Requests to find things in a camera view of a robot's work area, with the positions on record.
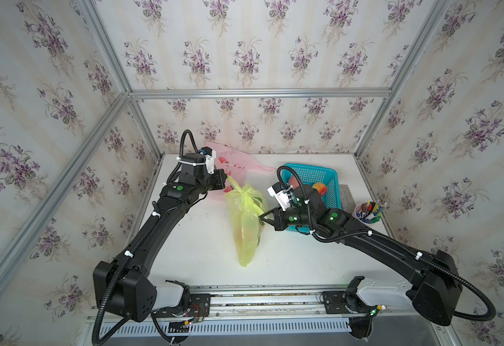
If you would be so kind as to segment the yellow-green plastic bag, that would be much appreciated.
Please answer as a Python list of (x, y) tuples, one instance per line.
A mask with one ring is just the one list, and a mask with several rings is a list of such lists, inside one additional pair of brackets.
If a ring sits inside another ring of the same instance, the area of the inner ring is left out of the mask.
[(259, 246), (264, 227), (259, 216), (267, 212), (267, 204), (262, 193), (249, 183), (240, 186), (228, 176), (226, 184), (232, 187), (224, 197), (233, 229), (233, 240), (240, 266), (246, 268)]

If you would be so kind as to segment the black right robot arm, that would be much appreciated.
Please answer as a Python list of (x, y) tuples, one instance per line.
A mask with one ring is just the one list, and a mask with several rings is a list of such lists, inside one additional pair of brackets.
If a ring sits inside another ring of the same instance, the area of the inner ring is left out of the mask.
[[(269, 188), (278, 207), (259, 219), (278, 232), (288, 228), (307, 229), (307, 234), (324, 244), (341, 244), (356, 249), (386, 265), (406, 279), (411, 288), (406, 301), (423, 318), (449, 326), (457, 317), (468, 321), (491, 321), (497, 310), (480, 289), (459, 276), (454, 259), (445, 252), (421, 251), (377, 232), (344, 210), (327, 207), (318, 192), (305, 184), (287, 165), (277, 168), (277, 183)], [(456, 307), (463, 289), (468, 289), (485, 305), (482, 314), (467, 314)]]

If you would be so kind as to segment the pink plastic bag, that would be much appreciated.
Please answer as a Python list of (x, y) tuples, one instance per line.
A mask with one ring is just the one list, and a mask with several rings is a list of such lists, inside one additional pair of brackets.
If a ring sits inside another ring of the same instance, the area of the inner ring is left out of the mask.
[(276, 168), (266, 166), (251, 154), (230, 146), (207, 142), (206, 146), (216, 151), (215, 166), (223, 169), (240, 187), (250, 185), (267, 198), (267, 189), (276, 180)]

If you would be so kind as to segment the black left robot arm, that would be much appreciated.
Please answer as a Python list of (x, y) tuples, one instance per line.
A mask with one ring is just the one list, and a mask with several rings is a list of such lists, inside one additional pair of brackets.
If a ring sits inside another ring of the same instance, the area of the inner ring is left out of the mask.
[(215, 150), (197, 148), (189, 153), (179, 148), (177, 165), (168, 176), (152, 211), (137, 235), (111, 261), (99, 262), (93, 271), (98, 312), (91, 342), (103, 345), (128, 321), (141, 322), (161, 309), (184, 313), (190, 304), (188, 285), (150, 282), (155, 258), (175, 226), (212, 190), (223, 190), (227, 174), (215, 166)]

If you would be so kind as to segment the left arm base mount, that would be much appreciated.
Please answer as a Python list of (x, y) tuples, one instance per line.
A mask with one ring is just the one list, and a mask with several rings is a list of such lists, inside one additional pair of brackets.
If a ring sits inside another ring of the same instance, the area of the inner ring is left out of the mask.
[(151, 314), (156, 331), (171, 345), (183, 343), (191, 328), (209, 316), (211, 298), (211, 294), (189, 294), (178, 306), (156, 309)]

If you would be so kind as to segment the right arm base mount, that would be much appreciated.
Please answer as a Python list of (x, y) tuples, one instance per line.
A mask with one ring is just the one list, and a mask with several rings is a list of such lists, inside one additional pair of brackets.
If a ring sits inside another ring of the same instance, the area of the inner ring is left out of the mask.
[(324, 291), (321, 302), (329, 315), (351, 314), (349, 317), (349, 334), (357, 340), (364, 340), (373, 332), (373, 320), (383, 307), (381, 305), (369, 306), (358, 297), (355, 290)]

